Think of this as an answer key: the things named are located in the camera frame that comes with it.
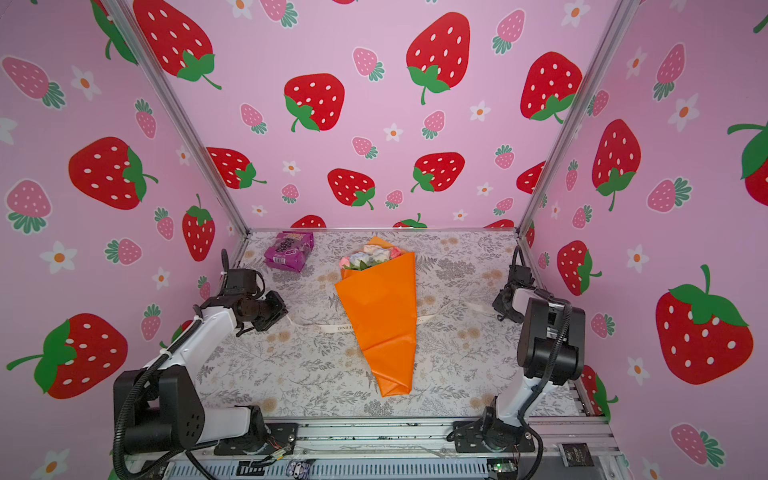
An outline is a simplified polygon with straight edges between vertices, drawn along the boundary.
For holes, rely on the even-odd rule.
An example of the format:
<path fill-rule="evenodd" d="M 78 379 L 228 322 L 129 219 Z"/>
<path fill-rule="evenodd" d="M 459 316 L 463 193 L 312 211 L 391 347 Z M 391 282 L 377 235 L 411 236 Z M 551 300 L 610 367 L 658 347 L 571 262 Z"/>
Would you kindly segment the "orange wrapping paper sheet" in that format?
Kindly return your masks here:
<path fill-rule="evenodd" d="M 379 237 L 368 244 L 397 247 Z M 408 395 L 412 390 L 418 318 L 416 257 L 402 251 L 402 256 L 365 270 L 340 268 L 342 279 L 335 285 L 383 397 Z"/>

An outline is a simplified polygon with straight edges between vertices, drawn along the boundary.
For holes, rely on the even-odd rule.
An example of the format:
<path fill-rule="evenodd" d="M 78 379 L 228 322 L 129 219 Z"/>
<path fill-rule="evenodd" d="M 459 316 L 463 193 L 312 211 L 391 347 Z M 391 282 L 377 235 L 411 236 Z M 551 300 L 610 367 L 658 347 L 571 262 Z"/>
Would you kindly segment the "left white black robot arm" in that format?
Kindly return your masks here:
<path fill-rule="evenodd" d="M 293 452 L 295 435 L 279 440 L 257 406 L 206 408 L 194 378 L 213 351 L 228 336 L 264 332 L 284 318 L 282 297 L 266 288 L 253 269 L 225 269 L 220 291 L 193 308 L 191 323 L 159 355 L 139 370 L 121 373 L 113 385 L 114 439 L 111 458 L 120 479 L 144 479 L 184 455 L 206 479 L 212 478 L 195 457 L 197 450 L 227 442 L 229 447 L 255 454 L 265 468 Z"/>

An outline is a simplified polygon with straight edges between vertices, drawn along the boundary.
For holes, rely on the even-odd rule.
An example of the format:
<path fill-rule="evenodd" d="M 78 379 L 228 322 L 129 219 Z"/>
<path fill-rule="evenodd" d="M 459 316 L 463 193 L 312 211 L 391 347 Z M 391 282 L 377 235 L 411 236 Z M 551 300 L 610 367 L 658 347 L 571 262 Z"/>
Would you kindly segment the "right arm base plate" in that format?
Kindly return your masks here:
<path fill-rule="evenodd" d="M 458 453 L 534 453 L 533 437 L 522 428 L 494 420 L 485 426 L 480 419 L 455 421 L 446 436 Z"/>

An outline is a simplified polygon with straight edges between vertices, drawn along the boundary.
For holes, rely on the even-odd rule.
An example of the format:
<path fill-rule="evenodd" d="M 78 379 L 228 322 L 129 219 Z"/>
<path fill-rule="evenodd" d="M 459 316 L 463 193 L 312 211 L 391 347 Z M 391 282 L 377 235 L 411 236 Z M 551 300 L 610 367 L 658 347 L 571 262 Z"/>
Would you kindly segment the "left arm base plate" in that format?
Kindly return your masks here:
<path fill-rule="evenodd" d="M 216 456 L 276 456 L 291 454 L 298 435 L 298 423 L 266 423 L 253 432 L 221 440 L 214 448 Z"/>

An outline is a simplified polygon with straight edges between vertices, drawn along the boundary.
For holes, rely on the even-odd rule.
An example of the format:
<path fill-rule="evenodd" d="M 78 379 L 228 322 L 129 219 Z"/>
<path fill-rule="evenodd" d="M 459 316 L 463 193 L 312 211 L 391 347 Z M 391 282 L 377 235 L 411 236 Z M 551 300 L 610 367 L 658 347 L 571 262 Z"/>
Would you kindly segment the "white printed ribbon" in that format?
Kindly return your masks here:
<path fill-rule="evenodd" d="M 436 312 L 426 314 L 426 315 L 419 315 L 417 318 L 417 325 L 422 325 L 425 323 L 428 323 L 435 318 L 439 317 L 444 311 L 452 310 L 454 308 L 463 308 L 465 310 L 474 311 L 481 315 L 496 318 L 497 312 L 489 306 L 484 306 L 477 303 L 468 302 L 465 300 L 451 300 L 445 305 L 441 306 Z M 286 316 L 286 319 L 289 321 L 289 323 L 298 328 L 314 328 L 318 329 L 322 333 L 328 333 L 328 334 L 336 334 L 336 333 L 350 333 L 354 332 L 354 327 L 347 322 L 346 324 L 336 324 L 336 325 L 327 325 L 327 324 L 314 324 L 314 323 L 308 323 L 308 324 L 299 324 L 294 322 L 289 316 Z"/>

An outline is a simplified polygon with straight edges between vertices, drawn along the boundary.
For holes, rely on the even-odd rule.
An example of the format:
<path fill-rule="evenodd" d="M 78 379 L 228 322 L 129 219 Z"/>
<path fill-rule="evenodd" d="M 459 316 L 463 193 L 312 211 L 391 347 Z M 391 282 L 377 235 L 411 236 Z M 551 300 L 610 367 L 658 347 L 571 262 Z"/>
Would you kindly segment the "white fake rose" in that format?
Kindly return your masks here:
<path fill-rule="evenodd" d="M 340 260 L 340 268 L 342 270 L 361 271 L 368 269 L 371 264 L 371 256 L 365 252 L 357 252 Z"/>

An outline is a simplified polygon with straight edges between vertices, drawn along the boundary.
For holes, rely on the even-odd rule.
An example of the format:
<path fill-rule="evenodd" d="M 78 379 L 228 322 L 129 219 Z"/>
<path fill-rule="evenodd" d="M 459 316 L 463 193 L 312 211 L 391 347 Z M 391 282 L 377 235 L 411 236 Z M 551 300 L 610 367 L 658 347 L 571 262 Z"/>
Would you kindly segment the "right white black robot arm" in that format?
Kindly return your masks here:
<path fill-rule="evenodd" d="M 486 409 L 481 438 L 492 450 L 519 443 L 529 433 L 530 411 L 544 396 L 577 380 L 585 364 L 585 312 L 534 283 L 531 269 L 513 264 L 493 302 L 503 319 L 522 325 L 518 373 Z"/>

